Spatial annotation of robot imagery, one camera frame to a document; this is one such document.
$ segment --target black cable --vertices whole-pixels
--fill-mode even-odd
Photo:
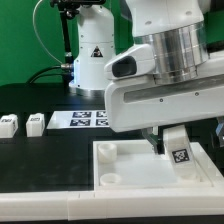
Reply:
[[[42,73],[44,72],[48,72],[48,71],[52,71],[52,70],[56,70],[56,69],[60,69],[61,66],[60,65],[56,65],[56,66],[52,66],[52,67],[48,67],[48,68],[45,68],[45,69],[42,69],[40,70],[39,72],[35,73],[32,77],[30,77],[28,80],[27,80],[27,84],[30,84],[30,83],[33,83],[33,79],[35,79],[36,77],[38,77],[39,75],[41,75]]]
[[[64,39],[64,48],[65,48],[65,63],[72,64],[74,59],[72,56],[69,31],[68,31],[68,23],[65,12],[60,12],[62,30],[63,30],[63,39]]]
[[[224,2],[223,0],[213,0],[211,1],[211,11],[217,12],[220,10],[224,10]]]
[[[29,84],[34,83],[39,78],[59,76],[59,75],[62,76],[62,74],[42,74],[42,75],[39,75],[39,76],[35,77],[34,79],[32,79],[32,81]]]

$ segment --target small white block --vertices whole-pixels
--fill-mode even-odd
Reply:
[[[176,177],[180,181],[199,181],[199,173],[184,125],[165,129],[163,141]]]
[[[18,117],[14,114],[3,116],[0,120],[0,138],[13,138],[18,129]]]
[[[45,128],[44,114],[32,114],[26,122],[27,137],[40,137]]]
[[[112,143],[100,144],[98,157],[101,163],[113,163],[117,160],[117,146]]]

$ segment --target small white object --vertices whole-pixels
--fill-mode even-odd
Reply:
[[[184,125],[164,130],[163,141],[179,181],[199,181],[194,155]]]
[[[119,185],[121,183],[121,176],[116,173],[108,173],[104,174],[100,178],[100,185],[101,186],[114,186]]]
[[[13,138],[18,129],[18,117],[14,114],[3,116],[0,120],[0,138]]]
[[[30,115],[26,123],[27,137],[40,137],[45,128],[44,114]]]
[[[100,144],[98,147],[98,159],[101,163],[112,163],[117,159],[117,146],[115,144]]]
[[[157,127],[153,127],[152,133],[154,135],[159,135],[159,127],[158,126]]]

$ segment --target black table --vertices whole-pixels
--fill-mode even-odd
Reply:
[[[61,84],[11,84],[0,87],[0,116],[16,114],[19,118],[19,130],[15,137],[0,139],[0,193],[93,190],[93,141],[142,139],[140,131],[118,134],[110,128],[45,130],[43,137],[27,138],[25,125],[30,114],[44,113],[47,124],[54,111],[104,109],[103,99],[74,96]],[[213,149],[210,139],[210,130],[215,130],[216,125],[215,119],[186,124],[191,140],[199,141],[223,171],[224,153]],[[223,223],[224,216],[90,220],[74,223],[213,222]]]

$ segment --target metal cylinder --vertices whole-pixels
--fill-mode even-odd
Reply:
[[[197,76],[196,66],[208,60],[203,22],[135,38],[135,44],[146,43],[153,49],[158,85],[191,80]]]

